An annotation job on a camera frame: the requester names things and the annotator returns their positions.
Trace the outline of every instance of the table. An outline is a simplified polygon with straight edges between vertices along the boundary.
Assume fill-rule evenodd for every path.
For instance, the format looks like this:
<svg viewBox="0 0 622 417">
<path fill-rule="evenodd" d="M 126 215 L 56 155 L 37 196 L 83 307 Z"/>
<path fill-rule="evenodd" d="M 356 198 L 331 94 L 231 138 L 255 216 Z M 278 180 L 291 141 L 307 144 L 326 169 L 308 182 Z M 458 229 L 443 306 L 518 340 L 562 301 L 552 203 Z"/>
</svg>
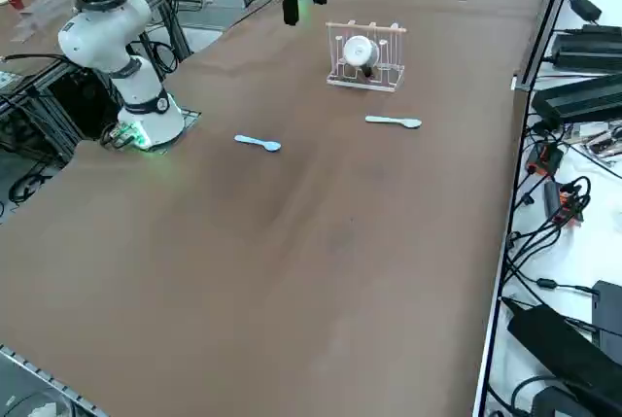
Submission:
<svg viewBox="0 0 622 417">
<path fill-rule="evenodd" d="M 619 12 L 614 0 L 590 0 L 603 10 L 603 15 L 599 20 L 601 25 L 622 26 L 622 14 Z M 552 1 L 544 1 L 544 8 L 551 8 Z M 545 30 L 580 28 L 583 24 L 575 13 L 570 9 L 568 3 L 562 1 L 555 6 L 550 16 L 541 18 L 541 26 Z M 546 34 L 535 46 L 534 52 L 543 52 L 544 55 L 551 54 L 551 46 L 554 36 Z M 524 77 L 523 83 L 526 90 L 544 89 L 573 82 L 582 82 L 580 78 L 556 78 L 552 76 L 572 76 L 576 73 L 554 70 L 550 64 L 537 63 L 531 68 L 532 75 Z M 529 96 L 525 91 L 519 93 L 524 98 L 524 108 L 529 108 Z M 528 125 L 532 125 L 539 120 L 538 117 L 529 117 Z M 527 139 L 525 146 L 530 146 Z M 597 281 L 605 280 L 609 283 L 622 285 L 622 268 L 618 260 L 616 248 L 622 242 L 622 232 L 617 220 L 620 209 L 618 195 L 622 189 L 622 183 L 615 177 L 609 175 L 597 165 L 586 159 L 574 150 L 562 147 L 565 151 L 561 167 L 556 174 L 556 179 L 560 183 L 569 182 L 579 176 L 587 176 L 592 182 L 592 201 L 584 212 L 585 222 L 581 227 L 565 228 L 561 239 L 550 249 L 540 253 L 530 259 L 522 271 L 533 279 L 549 278 L 555 279 L 558 283 L 581 285 L 592 287 Z M 519 161 L 519 176 L 521 181 L 526 176 L 524 162 L 527 153 L 521 154 Z M 622 164 L 617 164 L 611 170 L 622 174 Z M 539 176 L 531 177 L 526 184 L 518 191 L 520 197 L 526 190 L 530 189 L 538 180 Z M 545 221 L 544 204 L 541 189 L 533 193 L 535 203 L 530 206 L 521 206 L 514 214 L 511 228 L 508 230 L 518 230 L 527 233 L 536 229 Z M 573 318 L 587 323 L 592 322 L 592 298 L 589 295 L 579 294 L 570 290 L 546 291 L 539 289 L 533 284 L 529 284 L 544 301 L 553 308 Z M 500 291 L 501 295 L 510 296 L 519 301 L 530 304 L 538 302 L 525 290 L 525 288 L 512 279 Z M 492 357 L 484 361 L 482 373 L 486 371 L 486 366 L 490 367 L 490 384 L 495 391 L 506 400 L 509 400 L 514 388 L 523 380 L 539 374 L 547 374 L 542 365 L 528 353 L 507 331 L 507 325 L 511 319 L 511 314 L 505 307 L 501 307 L 495 312 L 499 322 L 494 324 L 494 317 L 491 317 L 489 330 L 494 330 L 491 335 L 490 353 Z M 530 409 L 534 395 L 539 392 L 544 385 L 534 384 L 527 387 L 519 395 L 518 406 L 522 409 Z M 482 406 L 488 411 L 501 410 L 499 404 L 490 396 L 485 398 L 485 405 Z"/>
<path fill-rule="evenodd" d="M 472 408 L 539 0 L 329 1 L 185 61 L 166 84 L 202 118 L 167 155 L 83 143 L 3 226 L 6 345 L 115 416 Z M 399 91 L 326 84 L 348 19 L 409 29 Z"/>
</svg>

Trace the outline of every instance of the white spoon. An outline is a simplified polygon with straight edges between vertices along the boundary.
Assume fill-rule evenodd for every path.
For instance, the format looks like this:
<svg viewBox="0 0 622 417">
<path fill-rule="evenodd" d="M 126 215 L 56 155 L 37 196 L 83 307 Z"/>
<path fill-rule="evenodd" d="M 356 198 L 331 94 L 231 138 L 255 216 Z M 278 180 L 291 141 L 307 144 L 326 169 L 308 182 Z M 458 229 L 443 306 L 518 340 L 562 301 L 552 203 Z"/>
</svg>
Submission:
<svg viewBox="0 0 622 417">
<path fill-rule="evenodd" d="M 398 123 L 406 128 L 419 128 L 422 122 L 418 119 L 396 119 L 396 118 L 383 118 L 381 116 L 367 116 L 365 118 L 367 122 L 377 123 Z"/>
<path fill-rule="evenodd" d="M 250 143 L 251 145 L 260 145 L 271 153 L 281 150 L 281 144 L 279 142 L 264 142 L 263 140 L 247 137 L 246 135 L 236 135 L 235 141 L 240 143 Z"/>
</svg>

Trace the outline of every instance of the desk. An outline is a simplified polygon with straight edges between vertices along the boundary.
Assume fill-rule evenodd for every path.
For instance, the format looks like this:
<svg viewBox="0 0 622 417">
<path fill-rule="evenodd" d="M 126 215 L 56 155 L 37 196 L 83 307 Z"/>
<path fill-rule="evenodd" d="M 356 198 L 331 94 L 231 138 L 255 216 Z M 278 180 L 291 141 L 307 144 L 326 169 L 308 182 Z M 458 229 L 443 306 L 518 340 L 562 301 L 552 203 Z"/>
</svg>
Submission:
<svg viewBox="0 0 622 417">
<path fill-rule="evenodd" d="M 81 144 L 3 226 L 0 337 L 121 417 L 469 414 L 538 3 L 244 20 L 167 80 L 203 114 L 168 154 Z M 326 84 L 325 22 L 350 18 L 409 29 L 396 93 Z"/>
</svg>

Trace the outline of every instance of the white table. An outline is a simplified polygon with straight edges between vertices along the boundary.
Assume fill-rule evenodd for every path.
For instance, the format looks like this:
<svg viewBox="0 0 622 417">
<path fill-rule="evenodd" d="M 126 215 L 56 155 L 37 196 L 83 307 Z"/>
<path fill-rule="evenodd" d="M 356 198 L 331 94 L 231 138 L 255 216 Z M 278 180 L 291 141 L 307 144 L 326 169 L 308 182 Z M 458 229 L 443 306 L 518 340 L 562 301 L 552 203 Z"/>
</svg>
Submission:
<svg viewBox="0 0 622 417">
<path fill-rule="evenodd" d="M 618 0 L 590 0 L 603 10 L 599 19 L 601 25 L 622 26 L 622 8 Z M 556 29 L 580 28 L 585 23 L 571 9 L 566 2 L 560 11 Z M 550 54 L 554 36 L 548 44 L 547 55 Z M 542 63 L 538 76 L 572 75 L 572 72 L 554 70 L 551 64 Z M 585 79 L 543 79 L 538 78 L 536 89 L 554 87 L 571 82 L 582 82 Z M 539 117 L 530 117 L 529 124 L 537 122 Z M 527 159 L 529 150 L 523 154 L 522 163 Z M 555 279 L 560 284 L 582 285 L 592 287 L 597 281 L 622 285 L 622 261 L 620 247 L 622 247 L 622 180 L 609 175 L 597 165 L 573 150 L 565 151 L 560 169 L 555 178 L 560 183 L 569 182 L 579 176 L 586 176 L 592 182 L 591 202 L 583 212 L 585 222 L 579 227 L 565 227 L 562 237 L 550 249 L 546 249 L 534 257 L 521 268 L 521 271 L 530 278 Z M 622 162 L 611 168 L 622 175 Z M 524 165 L 521 166 L 518 182 L 527 175 Z M 517 197 L 528 191 L 540 178 L 531 176 L 518 191 Z M 543 185 L 532 193 L 535 203 L 530 206 L 521 205 L 514 214 L 512 230 L 526 233 L 537 229 L 545 220 Z M 583 293 L 567 289 L 548 291 L 529 283 L 536 293 L 559 313 L 587 323 L 592 323 L 592 297 Z M 530 304 L 538 304 L 537 300 L 523 287 L 514 276 L 503 288 L 503 296 L 513 297 L 516 300 Z M 494 343 L 492 366 L 489 383 L 493 389 L 506 401 L 514 388 L 522 381 L 532 376 L 550 374 L 508 331 L 507 325 L 511 319 L 509 310 L 502 306 L 499 314 Z M 544 384 L 535 383 L 526 387 L 518 397 L 517 406 L 530 410 L 534 395 L 544 388 Z M 486 399 L 484 415 L 490 415 L 495 410 L 507 412 L 492 398 Z"/>
</svg>

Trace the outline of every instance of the plug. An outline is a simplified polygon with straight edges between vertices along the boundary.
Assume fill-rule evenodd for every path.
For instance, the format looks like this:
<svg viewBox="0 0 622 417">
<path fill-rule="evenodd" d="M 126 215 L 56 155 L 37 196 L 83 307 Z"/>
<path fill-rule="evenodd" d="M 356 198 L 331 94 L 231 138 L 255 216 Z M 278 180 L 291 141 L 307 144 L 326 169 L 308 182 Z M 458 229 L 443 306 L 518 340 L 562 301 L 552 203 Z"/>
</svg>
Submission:
<svg viewBox="0 0 622 417">
<path fill-rule="evenodd" d="M 603 13 L 590 0 L 569 0 L 572 11 L 585 21 L 595 22 Z"/>
</svg>

